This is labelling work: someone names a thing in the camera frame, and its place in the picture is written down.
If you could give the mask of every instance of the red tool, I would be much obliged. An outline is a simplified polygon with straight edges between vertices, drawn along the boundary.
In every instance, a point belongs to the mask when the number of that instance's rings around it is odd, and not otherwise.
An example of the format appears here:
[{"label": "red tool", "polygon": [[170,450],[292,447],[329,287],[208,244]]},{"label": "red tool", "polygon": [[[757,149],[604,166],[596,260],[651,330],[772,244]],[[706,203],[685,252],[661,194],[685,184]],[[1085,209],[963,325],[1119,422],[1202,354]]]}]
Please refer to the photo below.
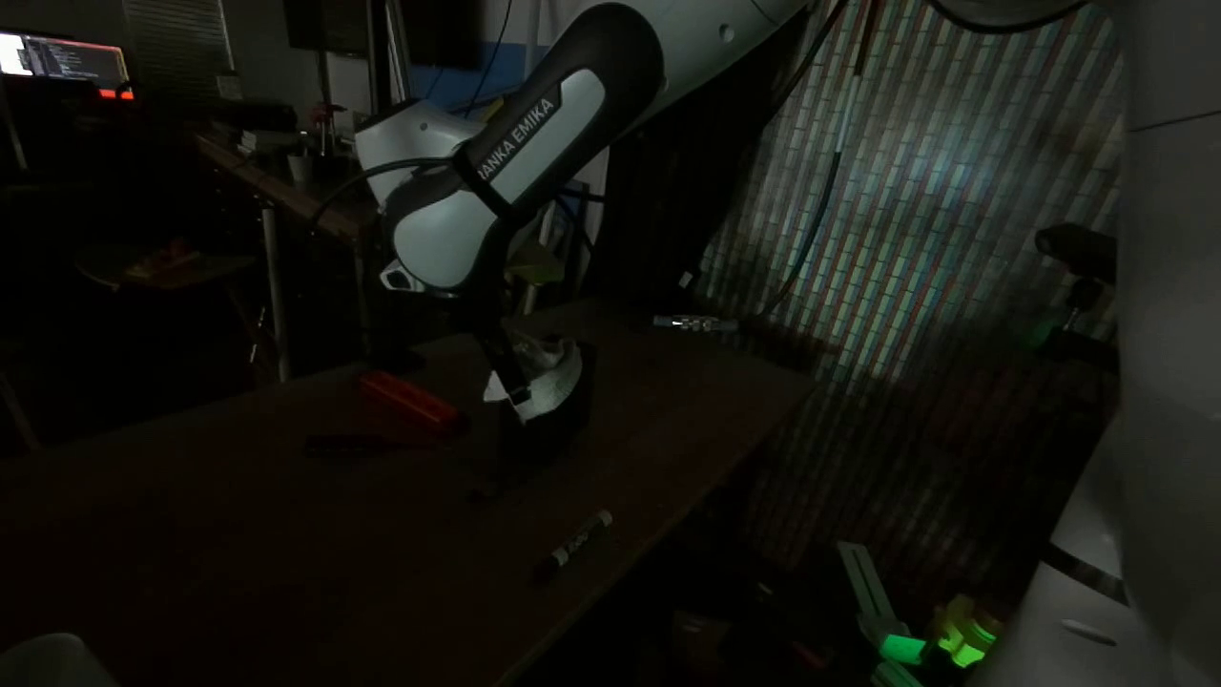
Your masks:
[{"label": "red tool", "polygon": [[449,400],[441,400],[441,396],[435,396],[395,375],[367,371],[367,375],[358,375],[355,385],[367,400],[379,400],[381,408],[393,408],[395,418],[422,426],[439,434],[453,434],[464,429],[464,418]]}]

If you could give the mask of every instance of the black band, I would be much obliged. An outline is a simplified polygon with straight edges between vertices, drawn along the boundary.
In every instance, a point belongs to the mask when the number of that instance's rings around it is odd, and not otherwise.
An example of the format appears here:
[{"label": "black band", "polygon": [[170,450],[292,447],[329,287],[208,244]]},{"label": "black band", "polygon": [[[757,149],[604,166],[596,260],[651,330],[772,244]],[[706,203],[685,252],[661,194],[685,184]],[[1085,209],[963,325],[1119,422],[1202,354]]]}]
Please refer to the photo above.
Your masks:
[{"label": "black band", "polygon": [[1111,574],[1104,574],[1104,571],[1071,559],[1068,550],[1062,550],[1062,548],[1053,548],[1053,544],[1047,548],[1040,562],[1047,562],[1048,571],[1071,577],[1075,586],[1085,586],[1085,590],[1090,590],[1090,592],[1123,604],[1123,609],[1128,604],[1128,592],[1123,590],[1123,582],[1114,582]]},{"label": "black band", "polygon": [[474,166],[464,144],[449,156],[453,177],[469,186],[503,224],[523,224],[525,214],[515,209]]}]

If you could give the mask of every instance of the red object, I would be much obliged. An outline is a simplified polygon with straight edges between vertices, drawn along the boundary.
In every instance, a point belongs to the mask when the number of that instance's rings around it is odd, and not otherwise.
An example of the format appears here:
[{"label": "red object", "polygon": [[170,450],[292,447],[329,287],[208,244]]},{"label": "red object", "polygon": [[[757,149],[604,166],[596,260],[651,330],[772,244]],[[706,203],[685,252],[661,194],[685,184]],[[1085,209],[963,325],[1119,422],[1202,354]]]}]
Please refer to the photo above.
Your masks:
[{"label": "red object", "polygon": [[449,400],[384,371],[358,375],[358,395],[439,434],[453,434],[464,426],[464,418]]},{"label": "red object", "polygon": [[122,104],[135,104],[138,100],[138,91],[135,90],[99,90],[99,100],[122,100]]}]

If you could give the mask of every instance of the green object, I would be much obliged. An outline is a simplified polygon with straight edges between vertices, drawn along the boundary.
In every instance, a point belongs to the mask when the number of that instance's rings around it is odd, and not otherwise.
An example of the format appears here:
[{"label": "green object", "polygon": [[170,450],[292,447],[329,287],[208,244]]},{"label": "green object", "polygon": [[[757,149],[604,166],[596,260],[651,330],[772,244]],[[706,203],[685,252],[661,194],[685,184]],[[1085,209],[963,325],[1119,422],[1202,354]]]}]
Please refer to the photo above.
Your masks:
[{"label": "green object", "polygon": [[926,649],[923,639],[885,634],[879,647],[879,658],[891,666],[923,666],[923,649]]},{"label": "green object", "polygon": [[956,670],[982,666],[996,647],[996,629],[987,627],[982,609],[973,600],[964,600],[964,597],[956,597],[950,609],[944,609],[935,627],[938,627],[938,649]]}]

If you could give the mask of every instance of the table surface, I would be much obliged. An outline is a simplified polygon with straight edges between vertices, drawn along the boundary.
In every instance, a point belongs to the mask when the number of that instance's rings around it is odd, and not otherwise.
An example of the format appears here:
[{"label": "table surface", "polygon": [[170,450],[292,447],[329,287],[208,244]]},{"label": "table surface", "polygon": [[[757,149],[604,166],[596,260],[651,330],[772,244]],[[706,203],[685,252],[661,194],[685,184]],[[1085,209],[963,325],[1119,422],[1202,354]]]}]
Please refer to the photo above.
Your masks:
[{"label": "table surface", "polygon": [[[303,186],[292,184],[285,172],[272,172],[258,161],[236,152],[230,142],[215,137],[215,135],[189,135],[194,149],[201,161],[217,166],[225,177],[249,184],[257,194],[272,200],[273,208],[299,214],[299,219],[311,219],[325,190],[320,186]],[[358,242],[361,228],[379,221],[379,208],[375,203],[358,203],[358,190],[352,190],[352,200],[329,208],[315,219],[315,228],[325,228],[329,237],[338,242]]]},{"label": "table surface", "polygon": [[[355,371],[236,396],[0,467],[0,647],[77,629],[140,682],[503,682],[647,553],[796,406],[802,384],[612,305],[539,334],[599,350],[573,450],[496,475],[486,364],[422,349],[422,390],[469,408],[421,443],[355,400]],[[375,432],[381,456],[308,456]],[[547,553],[604,509],[613,529],[559,577]]]}]

